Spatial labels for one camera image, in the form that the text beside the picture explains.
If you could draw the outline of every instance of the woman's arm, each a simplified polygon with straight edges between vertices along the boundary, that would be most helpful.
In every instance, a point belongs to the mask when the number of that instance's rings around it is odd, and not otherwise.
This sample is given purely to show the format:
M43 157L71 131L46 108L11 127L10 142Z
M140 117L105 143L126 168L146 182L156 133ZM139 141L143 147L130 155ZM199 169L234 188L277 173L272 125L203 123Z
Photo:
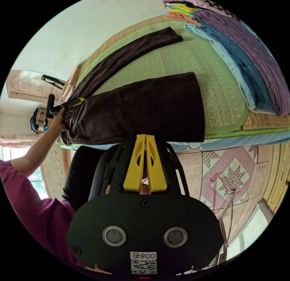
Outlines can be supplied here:
M42 135L42 137L28 150L23 157L11 160L11 166L26 177L29 177L43 163L53 143L58 138L60 132L65 130L63 124L62 108L55 116L52 126Z

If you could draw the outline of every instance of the sticker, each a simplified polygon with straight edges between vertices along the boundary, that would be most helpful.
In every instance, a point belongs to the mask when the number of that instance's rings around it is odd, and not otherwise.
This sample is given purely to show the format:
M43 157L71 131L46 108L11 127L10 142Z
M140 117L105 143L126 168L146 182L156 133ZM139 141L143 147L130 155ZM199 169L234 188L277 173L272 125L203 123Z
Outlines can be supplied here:
M132 274L157 274L156 252L130 252Z

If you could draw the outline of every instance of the curtain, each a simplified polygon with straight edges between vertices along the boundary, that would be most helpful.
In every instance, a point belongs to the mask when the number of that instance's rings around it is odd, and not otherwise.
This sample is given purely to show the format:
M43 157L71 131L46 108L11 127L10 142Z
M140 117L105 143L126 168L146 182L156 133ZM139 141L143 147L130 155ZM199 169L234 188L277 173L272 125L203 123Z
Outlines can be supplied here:
M31 147L40 137L40 135L0 135L0 146L10 148Z

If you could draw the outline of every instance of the black screw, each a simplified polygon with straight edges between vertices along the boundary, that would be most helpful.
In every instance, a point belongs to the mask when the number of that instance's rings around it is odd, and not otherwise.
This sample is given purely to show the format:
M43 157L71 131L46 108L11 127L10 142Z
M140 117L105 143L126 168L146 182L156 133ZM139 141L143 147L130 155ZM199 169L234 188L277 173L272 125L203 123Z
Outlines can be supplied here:
M216 254L217 254L217 250L216 249L212 249L212 250L210 250L208 252L208 257L212 258L212 257L216 256Z
M73 252L76 254L76 255L81 255L82 254L82 250L78 247L78 246L73 246Z
M143 199L143 200L141 201L141 206L142 206L143 208L148 208L148 207L150 206L150 201L149 201L148 199Z

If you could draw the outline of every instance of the window frame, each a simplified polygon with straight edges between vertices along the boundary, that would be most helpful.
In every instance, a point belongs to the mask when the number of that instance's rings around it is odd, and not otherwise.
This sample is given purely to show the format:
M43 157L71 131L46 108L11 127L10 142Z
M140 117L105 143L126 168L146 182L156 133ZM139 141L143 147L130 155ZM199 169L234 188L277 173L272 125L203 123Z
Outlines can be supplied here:
M4 159L3 159L3 155L4 155L3 148L5 148L5 147L3 147L3 146L0 145L0 160L4 160ZM10 159L9 159L9 161L10 161L10 160L12 160L12 149L19 149L19 148L12 148L12 147L7 147L7 148L9 148L9 153L10 153ZM47 196L47 198L50 198L50 194L49 194L49 192L48 192L48 190L47 190L47 187L46 187L46 184L45 184L45 179L44 179L44 176L43 176L43 169L42 169L41 166L39 166L38 169L40 169L41 179L38 179L38 180L30 180L30 179L29 179L29 181L31 182L31 184L32 184L33 182L39 182L39 181L42 181L42 183L43 183L43 185L44 185L44 189L45 189L46 196Z

